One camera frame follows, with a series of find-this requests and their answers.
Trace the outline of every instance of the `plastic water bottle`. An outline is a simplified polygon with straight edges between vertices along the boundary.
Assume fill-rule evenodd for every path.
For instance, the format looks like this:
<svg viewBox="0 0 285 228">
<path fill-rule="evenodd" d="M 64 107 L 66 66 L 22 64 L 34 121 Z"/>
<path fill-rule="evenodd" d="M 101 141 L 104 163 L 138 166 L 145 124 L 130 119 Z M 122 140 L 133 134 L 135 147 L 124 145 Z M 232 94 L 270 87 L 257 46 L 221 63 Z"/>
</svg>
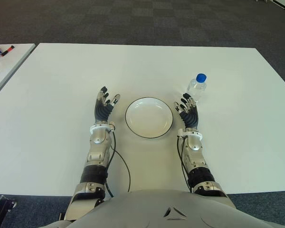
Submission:
<svg viewBox="0 0 285 228">
<path fill-rule="evenodd" d="M 196 78 L 189 82 L 187 93 L 193 98 L 195 102 L 198 102 L 202 92 L 206 89 L 205 74 L 198 74 Z"/>
</svg>

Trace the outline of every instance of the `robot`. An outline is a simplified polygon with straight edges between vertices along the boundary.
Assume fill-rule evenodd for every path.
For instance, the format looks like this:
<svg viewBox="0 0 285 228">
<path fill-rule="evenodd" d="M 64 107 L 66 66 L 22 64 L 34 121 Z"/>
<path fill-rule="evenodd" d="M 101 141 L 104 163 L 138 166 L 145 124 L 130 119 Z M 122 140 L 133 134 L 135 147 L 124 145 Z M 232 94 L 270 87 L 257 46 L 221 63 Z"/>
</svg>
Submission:
<svg viewBox="0 0 285 228">
<path fill-rule="evenodd" d="M 202 134 L 197 130 L 197 106 L 189 94 L 183 95 L 183 104 L 174 103 L 185 123 L 185 129 L 178 131 L 177 150 L 183 173 L 188 177 L 186 183 L 189 191 L 138 190 L 104 201 L 107 169 L 112 161 L 110 133 L 115 139 L 115 125 L 109 123 L 108 118 L 120 95 L 106 101 L 107 97 L 107 88 L 104 86 L 95 104 L 95 124 L 90 128 L 90 151 L 64 220 L 43 228 L 285 227 L 237 210 L 215 182 L 202 154 Z"/>
</svg>

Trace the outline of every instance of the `white desk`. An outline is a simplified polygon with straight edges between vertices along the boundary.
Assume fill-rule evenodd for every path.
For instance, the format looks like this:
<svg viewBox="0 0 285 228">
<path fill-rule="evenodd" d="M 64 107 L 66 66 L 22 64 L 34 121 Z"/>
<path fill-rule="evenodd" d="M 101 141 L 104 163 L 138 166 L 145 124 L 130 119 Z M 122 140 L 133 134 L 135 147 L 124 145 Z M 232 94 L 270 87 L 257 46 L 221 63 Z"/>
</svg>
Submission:
<svg viewBox="0 0 285 228">
<path fill-rule="evenodd" d="M 0 44 L 0 50 L 7 50 L 11 44 Z M 21 65 L 29 55 L 35 44 L 13 44 L 15 47 L 4 57 L 0 57 L 2 69 L 0 70 L 0 88 L 12 76 L 15 70 Z"/>
<path fill-rule="evenodd" d="M 253 48 L 39 44 L 0 92 L 0 193 L 72 195 L 89 151 L 99 89 L 121 94 L 109 120 L 131 190 L 186 190 L 176 151 L 184 124 L 173 109 L 188 82 L 207 74 L 199 130 L 204 156 L 226 193 L 285 190 L 285 83 Z M 168 133 L 141 138 L 124 114 L 135 99 L 157 97 L 173 110 Z M 116 156 L 115 194 L 128 175 Z"/>
</svg>

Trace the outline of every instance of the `gray carpet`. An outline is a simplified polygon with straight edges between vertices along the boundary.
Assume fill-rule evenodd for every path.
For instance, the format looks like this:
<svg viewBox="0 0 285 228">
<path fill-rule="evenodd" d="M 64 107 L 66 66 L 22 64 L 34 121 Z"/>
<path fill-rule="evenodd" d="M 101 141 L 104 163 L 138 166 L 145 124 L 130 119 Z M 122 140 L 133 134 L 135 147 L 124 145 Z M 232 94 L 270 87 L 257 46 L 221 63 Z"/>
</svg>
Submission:
<svg viewBox="0 0 285 228">
<path fill-rule="evenodd" d="M 255 0 L 0 0 L 0 43 L 256 48 L 285 81 L 285 10 Z"/>
<path fill-rule="evenodd" d="M 37 228 L 58 220 L 70 197 L 8 196 L 17 206 L 7 213 L 1 228 Z M 256 218 L 285 225 L 285 191 L 229 195 L 238 210 Z"/>
</svg>

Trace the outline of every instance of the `pen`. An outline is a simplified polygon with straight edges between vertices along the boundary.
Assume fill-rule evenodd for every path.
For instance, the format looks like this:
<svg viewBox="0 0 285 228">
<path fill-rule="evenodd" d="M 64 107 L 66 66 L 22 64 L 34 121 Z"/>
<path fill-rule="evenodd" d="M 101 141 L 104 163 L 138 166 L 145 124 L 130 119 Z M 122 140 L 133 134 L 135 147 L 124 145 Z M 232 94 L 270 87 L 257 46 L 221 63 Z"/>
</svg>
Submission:
<svg viewBox="0 0 285 228">
<path fill-rule="evenodd" d="M 5 56 L 7 53 L 9 53 L 12 49 L 14 49 L 15 47 L 12 45 L 12 46 L 10 46 L 10 48 L 9 49 L 7 49 L 6 51 L 4 51 L 2 54 L 1 54 L 1 56 Z"/>
</svg>

